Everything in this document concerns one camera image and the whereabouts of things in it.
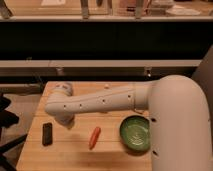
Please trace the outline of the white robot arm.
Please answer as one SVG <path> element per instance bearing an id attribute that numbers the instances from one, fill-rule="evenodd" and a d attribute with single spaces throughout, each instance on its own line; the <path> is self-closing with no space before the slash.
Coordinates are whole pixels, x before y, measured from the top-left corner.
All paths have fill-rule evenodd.
<path id="1" fill-rule="evenodd" d="M 58 84 L 45 111 L 68 126 L 75 114 L 145 109 L 150 117 L 152 171 L 213 171 L 211 120 L 202 88 L 182 75 L 74 96 Z"/>

